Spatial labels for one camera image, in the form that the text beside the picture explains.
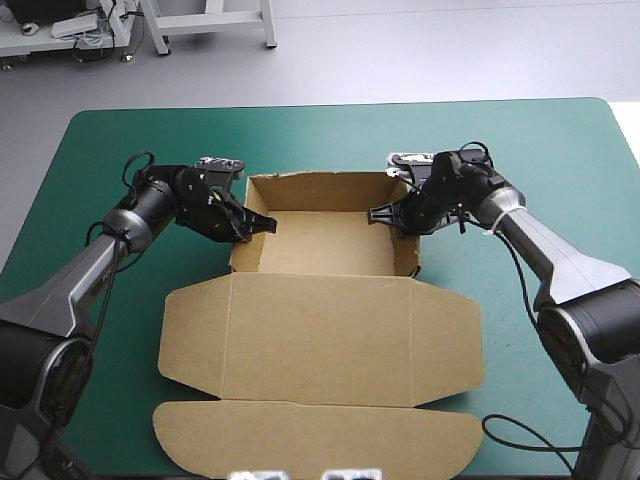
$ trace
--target cardboard lid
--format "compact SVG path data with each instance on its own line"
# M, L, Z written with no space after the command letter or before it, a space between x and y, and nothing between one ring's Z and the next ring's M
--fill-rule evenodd
M278 232L238 243L238 272L408 276L418 268L419 239L368 224L367 212L406 194L384 172L300 172L247 182L247 207L278 221Z
M419 405L482 381L480 308L402 277L234 273L167 297L159 368L225 399Z
M153 425L174 462L209 478L284 470L318 480L328 469L379 468L392 480L445 480L482 441L472 415L408 408L171 402L156 409Z

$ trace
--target green table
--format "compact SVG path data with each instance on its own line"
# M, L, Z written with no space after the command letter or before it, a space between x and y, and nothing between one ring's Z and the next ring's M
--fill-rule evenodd
M379 171L391 151L438 151L469 140L490 146L499 171L527 195L530 212L584 252L640 272L640 170L600 100L94 111L69 125L0 277L0 301L38 286L82 248L87 226L125 193L119 177L135 150L149 149L167 164L207 154L241 158L252 175ZM243 183L234 188L240 197ZM229 253L228 245L170 226L118 277L94 376L66 435L95 471L182 473L158 445L151 414L167 400L207 396L157 371L164 297L227 273ZM422 262L421 280L475 298L484 310L483 385L429 408L480 417L501 412L559 445L579 443L587 414L534 335L500 242L447 229L422 240ZM466 473L565 472L553 454L485 440Z

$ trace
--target black cable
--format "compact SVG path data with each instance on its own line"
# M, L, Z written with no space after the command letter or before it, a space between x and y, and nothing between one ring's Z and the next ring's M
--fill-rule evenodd
M122 169L122 183L124 184L125 187L129 189L129 196L131 197L131 202L133 204L135 204L136 202L137 194L136 194L136 189L133 187L133 183L129 183L127 181L127 172L129 171L129 168L131 167L131 165L133 165L139 158L142 158L145 155L149 157L149 160L147 161L147 164L144 167L142 167L140 170L146 167L150 167L155 163L156 156L153 153L149 152L148 150L140 150L129 157L129 160L127 160L127 162L124 164L124 168Z
M544 443L546 445L546 447L533 447L533 446L530 446L530 445L522 445L522 444L519 444L519 443L509 442L507 440L503 440L502 438L495 436L487 428L487 422L489 420L493 420L493 419L503 420L505 422L512 423L512 424L522 428L523 430L526 430L531 435L533 435L538 440L540 440L542 443ZM551 453L555 453L558 456L558 458L562 461L562 463L564 463L564 466L567 467L567 470L569 470L569 473L571 474L571 478L576 479L576 480L578 479L575 470L573 469L573 467L569 463L569 460L567 460L567 457L565 457L562 454L562 452L579 452L581 450L580 447L556 447L549 440L547 440L544 436L542 436L541 434L536 432L533 428L529 427L528 425L525 425L524 423L519 422L518 420L516 420L514 418L508 417L506 415L500 415L500 414L497 414L497 413L492 413L491 415L487 415L486 417L484 417L482 419L482 431L484 432L484 434L487 437L489 437L494 442L497 442L497 443L499 443L501 445L504 445L504 446L507 446L507 447L517 448L518 450L527 450L527 451L530 451L530 452L547 452L547 453L551 452Z
M483 160L488 160L487 163L489 163L489 165L491 165L491 168L493 168L493 160L491 158L491 155L489 155L489 147L487 147L484 143L482 142L477 142L477 141L473 141L473 142L467 142L465 143L463 146L461 146L458 149L458 156L460 157L460 160L462 160L462 152L464 151L465 148L467 148L470 145L477 145L478 147L480 147L482 149L482 151L484 152L484 158Z
M80 51L78 49L78 39L76 39L75 43L73 44L73 48L71 49L71 57L80 62L80 63L95 63L95 62L101 62L103 60L106 60L107 58L113 56L113 54L116 51L116 34L113 31L113 28L111 28L111 23L109 23L111 21L111 17L113 16L113 12L116 9L116 0L111 0L112 5L111 5L111 10L109 11L109 14L107 15L107 26L109 27L110 33L111 33L111 49L109 50L109 53L104 53L104 48L99 48L98 51L100 52L98 54L98 56L96 58L82 58L78 55L78 52Z

